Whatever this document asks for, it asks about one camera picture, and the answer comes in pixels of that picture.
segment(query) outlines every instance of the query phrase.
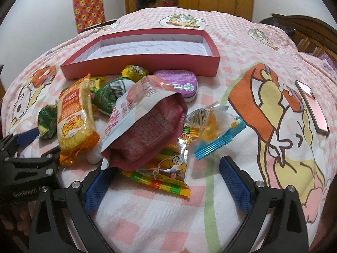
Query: white wall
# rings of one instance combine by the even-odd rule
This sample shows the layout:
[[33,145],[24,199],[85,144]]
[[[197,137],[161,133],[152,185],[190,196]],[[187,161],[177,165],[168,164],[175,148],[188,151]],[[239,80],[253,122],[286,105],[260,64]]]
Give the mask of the white wall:
[[[103,2],[106,20],[125,14],[124,0]],[[33,60],[76,35],[72,0],[16,0],[0,26],[5,89]]]
[[337,29],[336,22],[322,0],[254,0],[254,23],[268,18],[271,13],[315,17]]

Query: smartphone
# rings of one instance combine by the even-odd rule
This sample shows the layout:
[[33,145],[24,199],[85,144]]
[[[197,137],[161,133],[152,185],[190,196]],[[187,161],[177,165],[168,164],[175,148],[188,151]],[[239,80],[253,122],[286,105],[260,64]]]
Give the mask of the smartphone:
[[311,88],[300,81],[295,81],[295,85],[297,86],[302,98],[305,101],[305,104],[307,105],[309,113],[314,122],[316,132],[325,136],[329,136],[330,130],[328,123],[326,122],[323,111],[317,102]]

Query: wooden headboard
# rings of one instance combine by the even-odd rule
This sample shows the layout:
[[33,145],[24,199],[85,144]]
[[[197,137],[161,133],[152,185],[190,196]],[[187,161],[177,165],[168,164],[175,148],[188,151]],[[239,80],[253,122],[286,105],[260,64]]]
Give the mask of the wooden headboard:
[[337,66],[337,30],[323,21],[302,15],[284,16],[273,14],[280,25],[295,28],[291,37],[298,51],[320,56],[327,53]]

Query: red snack bag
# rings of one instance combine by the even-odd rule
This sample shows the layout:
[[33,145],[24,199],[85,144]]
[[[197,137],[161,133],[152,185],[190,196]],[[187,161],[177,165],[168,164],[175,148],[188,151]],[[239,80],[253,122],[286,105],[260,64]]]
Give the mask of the red snack bag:
[[118,98],[103,139],[111,167],[134,170],[151,160],[183,132],[187,105],[162,78],[149,75]]

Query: purple tin box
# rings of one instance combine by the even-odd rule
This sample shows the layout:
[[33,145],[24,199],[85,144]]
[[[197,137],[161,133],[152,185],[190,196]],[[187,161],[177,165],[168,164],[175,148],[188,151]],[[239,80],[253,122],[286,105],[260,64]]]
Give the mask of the purple tin box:
[[193,72],[188,70],[162,69],[157,70],[153,75],[157,75],[173,84],[176,92],[180,92],[183,95],[185,102],[193,101],[197,95],[198,81]]

